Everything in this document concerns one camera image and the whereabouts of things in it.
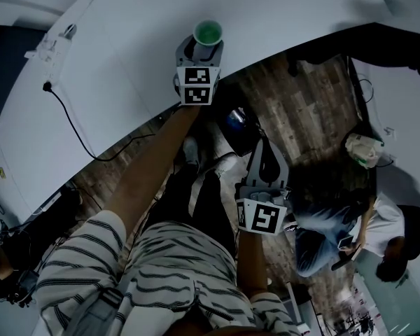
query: wooden floor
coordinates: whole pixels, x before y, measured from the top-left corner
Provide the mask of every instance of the wooden floor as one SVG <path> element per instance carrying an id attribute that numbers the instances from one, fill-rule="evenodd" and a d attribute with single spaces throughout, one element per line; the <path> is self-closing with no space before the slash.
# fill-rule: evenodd
<path id="1" fill-rule="evenodd" d="M 302 63 L 299 68 L 299 75 L 291 77 L 287 72 L 285 55 L 280 53 L 228 76 L 223 82 L 238 84 L 243 90 L 262 128 L 285 154 L 290 176 L 301 182 L 310 198 L 319 200 L 334 197 L 341 189 L 366 186 L 366 171 L 340 153 L 342 139 L 359 121 L 342 60 L 335 58 L 318 66 Z M 156 133 L 169 114 L 168 111 L 163 113 L 131 136 Z M 202 154 L 206 160 L 232 150 L 208 116 L 193 127 L 192 133 L 198 143 L 211 137 L 213 145 L 202 146 L 205 147 Z M 74 183 L 84 188 L 102 206 L 127 164 L 148 140 L 135 141 L 110 163 L 89 164 L 73 178 Z M 123 139 L 103 156 L 112 156 L 128 141 L 129 137 Z M 221 198 L 234 230 L 237 219 L 235 183 L 246 175 L 248 159 L 248 156 L 239 158 L 237 165 L 221 179 Z M 201 184 L 202 181 L 198 179 L 193 186 L 190 212 L 193 212 Z M 84 191 L 82 194 L 84 203 L 79 219 L 94 215 L 99 210 Z M 305 283 L 310 286 L 316 311 L 328 319 L 335 319 L 343 309 L 337 298 L 340 291 L 351 284 L 352 267 L 336 272 L 326 267 L 315 276 L 303 279 L 295 272 L 293 233 L 264 237 L 263 240 L 268 275 L 274 290 L 280 293 L 287 281 Z"/>

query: white striped shirt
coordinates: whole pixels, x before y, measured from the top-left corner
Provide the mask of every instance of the white striped shirt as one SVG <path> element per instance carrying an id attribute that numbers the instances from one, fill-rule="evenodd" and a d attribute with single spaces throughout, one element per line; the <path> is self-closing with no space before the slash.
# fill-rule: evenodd
<path id="1" fill-rule="evenodd" d="M 84 300 L 117 287 L 118 255 L 125 240 L 121 219 L 101 211 L 53 253 L 36 288 L 52 336 L 62 335 Z M 300 335 L 276 295 L 249 300 L 238 289 L 236 275 L 232 256 L 217 241 L 189 225 L 154 224 L 131 252 L 120 280 L 124 298 L 108 335 L 161 336 L 194 305 L 213 329 L 252 326 Z"/>

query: black pants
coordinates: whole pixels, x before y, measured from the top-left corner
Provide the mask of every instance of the black pants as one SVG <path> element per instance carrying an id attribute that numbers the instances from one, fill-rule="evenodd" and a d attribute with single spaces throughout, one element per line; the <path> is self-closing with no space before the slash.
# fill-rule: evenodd
<path id="1" fill-rule="evenodd" d="M 193 217 L 188 213 L 191 187 L 196 178 L 197 166 L 192 164 L 184 166 L 178 174 L 171 175 L 164 195 L 151 209 L 143 231 L 164 221 L 188 224 L 215 239 L 235 258 L 235 237 L 221 202 L 221 184 L 213 170 L 205 175 Z"/>

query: white sneaker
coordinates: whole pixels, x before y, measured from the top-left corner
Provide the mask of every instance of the white sneaker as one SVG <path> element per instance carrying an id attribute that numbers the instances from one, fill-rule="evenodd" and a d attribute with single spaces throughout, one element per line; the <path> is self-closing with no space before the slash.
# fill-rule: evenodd
<path id="1" fill-rule="evenodd" d="M 187 165 L 197 165 L 199 168 L 199 147 L 196 139 L 187 136 L 183 141 L 183 154 L 185 154 L 185 163 Z"/>
<path id="2" fill-rule="evenodd" d="M 220 178 L 225 172 L 230 171 L 233 166 L 237 163 L 238 157 L 234 152 L 224 154 L 221 158 L 218 158 L 215 165 L 211 168 L 215 170 L 216 175 Z"/>

